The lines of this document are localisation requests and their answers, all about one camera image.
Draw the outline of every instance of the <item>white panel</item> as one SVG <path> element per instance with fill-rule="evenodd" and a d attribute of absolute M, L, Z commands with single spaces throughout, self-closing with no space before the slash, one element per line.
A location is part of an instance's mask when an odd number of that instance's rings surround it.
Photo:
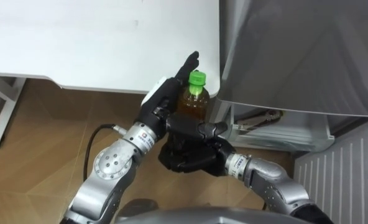
<path fill-rule="evenodd" d="M 368 224 L 368 123 L 297 159 L 294 178 L 334 223 Z"/>

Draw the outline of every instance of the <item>robotic hand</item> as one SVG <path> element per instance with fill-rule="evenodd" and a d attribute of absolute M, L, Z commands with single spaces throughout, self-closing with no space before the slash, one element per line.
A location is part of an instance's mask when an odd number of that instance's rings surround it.
<path fill-rule="evenodd" d="M 60 223 L 110 223 L 123 192 L 134 180 L 142 158 L 166 133 L 172 134 L 159 155 L 166 168 L 175 172 L 204 170 L 216 177 L 230 175 L 260 195 L 273 212 L 314 223 L 331 223 L 309 199 L 305 189 L 290 179 L 279 165 L 237 154 L 230 143 L 218 137 L 227 130 L 227 124 L 204 123 L 174 114 L 178 96 L 187 85 L 190 72 L 199 64 L 198 56 L 198 52 L 192 53 L 175 77 L 161 79 L 144 98 L 134 125 L 128 131 L 120 130 L 123 138 L 96 156 L 90 176 L 79 188 Z M 175 136 L 179 136 L 180 141 L 174 141 Z M 236 214 L 231 218 L 238 217 L 237 212 L 240 211 L 221 208 L 218 213 L 232 215 L 232 212 Z M 250 210 L 241 212 L 260 216 Z"/>
<path fill-rule="evenodd" d="M 219 137 L 225 130 L 225 123 L 204 123 L 185 115 L 172 115 L 167 120 L 170 136 L 159 161 L 174 172 L 203 170 L 216 177 L 232 176 L 262 197 L 272 212 L 311 223 L 332 223 L 310 200 L 304 187 L 289 178 L 280 165 L 236 153 L 227 140 Z M 174 141 L 177 136 L 191 144 Z"/>

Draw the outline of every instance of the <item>brown tea bottle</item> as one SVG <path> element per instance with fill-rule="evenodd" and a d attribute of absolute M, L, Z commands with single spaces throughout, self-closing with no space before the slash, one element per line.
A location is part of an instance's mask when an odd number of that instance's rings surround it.
<path fill-rule="evenodd" d="M 188 82 L 189 85 L 178 99 L 177 113 L 188 114 L 204 121 L 210 100 L 209 93 L 203 88 L 206 84 L 206 74 L 191 72 Z"/>

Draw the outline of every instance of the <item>white label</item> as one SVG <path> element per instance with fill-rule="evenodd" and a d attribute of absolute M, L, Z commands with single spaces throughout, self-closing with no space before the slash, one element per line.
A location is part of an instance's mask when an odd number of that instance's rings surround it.
<path fill-rule="evenodd" d="M 139 134 L 137 138 L 144 143 L 144 146 L 148 149 L 148 151 L 151 150 L 152 146 L 155 144 L 154 139 L 145 131 Z"/>
<path fill-rule="evenodd" d="M 241 154 L 234 154 L 228 168 L 228 175 L 238 178 L 239 171 L 246 166 L 246 156 Z"/>

